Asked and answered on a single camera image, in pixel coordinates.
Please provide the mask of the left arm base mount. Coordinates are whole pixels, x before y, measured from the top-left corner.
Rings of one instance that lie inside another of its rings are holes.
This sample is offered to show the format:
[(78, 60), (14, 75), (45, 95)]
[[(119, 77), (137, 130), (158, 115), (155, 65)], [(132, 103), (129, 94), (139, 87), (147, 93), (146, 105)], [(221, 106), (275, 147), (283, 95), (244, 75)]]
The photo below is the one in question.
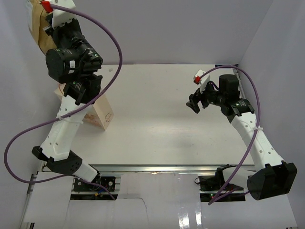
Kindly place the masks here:
[(100, 186), (105, 187), (109, 192), (115, 191), (116, 177), (99, 177), (96, 182), (99, 186), (75, 179), (72, 191), (78, 193), (94, 192), (95, 194), (108, 194), (108, 192)]

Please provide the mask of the kettle chips bag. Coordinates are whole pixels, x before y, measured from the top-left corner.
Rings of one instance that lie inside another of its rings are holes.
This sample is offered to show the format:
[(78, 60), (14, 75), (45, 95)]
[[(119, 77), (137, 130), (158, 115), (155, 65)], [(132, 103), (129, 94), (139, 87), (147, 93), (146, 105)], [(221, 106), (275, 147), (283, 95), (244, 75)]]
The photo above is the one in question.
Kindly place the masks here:
[(49, 23), (46, 21), (46, 16), (48, 14), (40, 5), (40, 0), (26, 0), (25, 9), (29, 32), (45, 55), (49, 49), (57, 47), (52, 37), (48, 36), (43, 30), (45, 27), (49, 26)]

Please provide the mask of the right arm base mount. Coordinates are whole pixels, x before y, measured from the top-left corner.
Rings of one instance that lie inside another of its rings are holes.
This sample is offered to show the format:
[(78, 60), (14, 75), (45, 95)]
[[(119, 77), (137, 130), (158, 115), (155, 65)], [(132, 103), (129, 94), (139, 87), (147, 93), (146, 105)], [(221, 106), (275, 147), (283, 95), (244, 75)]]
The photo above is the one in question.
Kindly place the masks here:
[[(235, 168), (235, 165), (220, 165), (220, 166), (196, 166), (198, 173), (194, 183), (199, 187), (201, 203), (208, 203), (214, 199), (218, 190), (225, 183), (222, 171), (226, 168)], [(221, 191), (219, 196), (223, 196), (218, 202), (244, 202), (245, 191), (242, 187), (234, 184), (228, 184)]]

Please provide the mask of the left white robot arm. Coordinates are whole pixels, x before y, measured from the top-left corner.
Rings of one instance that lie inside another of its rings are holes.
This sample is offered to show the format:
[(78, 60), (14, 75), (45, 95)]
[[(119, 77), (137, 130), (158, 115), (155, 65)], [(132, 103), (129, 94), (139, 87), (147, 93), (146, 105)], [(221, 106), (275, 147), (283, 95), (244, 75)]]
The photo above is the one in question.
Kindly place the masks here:
[(56, 45), (46, 52), (48, 74), (64, 89), (58, 121), (32, 154), (52, 172), (79, 177), (89, 190), (96, 190), (101, 184), (98, 171), (76, 155), (71, 144), (92, 107), (89, 102), (101, 91), (102, 76), (95, 72), (101, 69), (103, 59), (85, 39), (77, 19), (45, 32)]

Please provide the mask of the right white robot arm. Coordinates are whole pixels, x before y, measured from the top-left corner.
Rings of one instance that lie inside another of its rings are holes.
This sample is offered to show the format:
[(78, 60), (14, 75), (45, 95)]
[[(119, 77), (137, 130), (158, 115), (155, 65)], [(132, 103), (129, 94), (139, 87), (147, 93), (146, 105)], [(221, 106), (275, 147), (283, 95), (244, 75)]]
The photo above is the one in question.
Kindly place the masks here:
[(189, 96), (187, 106), (195, 113), (203, 108), (215, 105), (227, 117), (236, 129), (244, 144), (249, 148), (255, 172), (242, 168), (235, 170), (233, 165), (217, 168), (214, 182), (220, 190), (231, 185), (247, 189), (255, 200), (262, 200), (289, 193), (297, 174), (294, 163), (287, 163), (272, 147), (257, 124), (257, 113), (248, 100), (240, 97), (239, 81), (234, 74), (223, 74), (219, 85), (215, 86), (209, 74), (199, 70), (193, 78), (199, 85), (195, 93)]

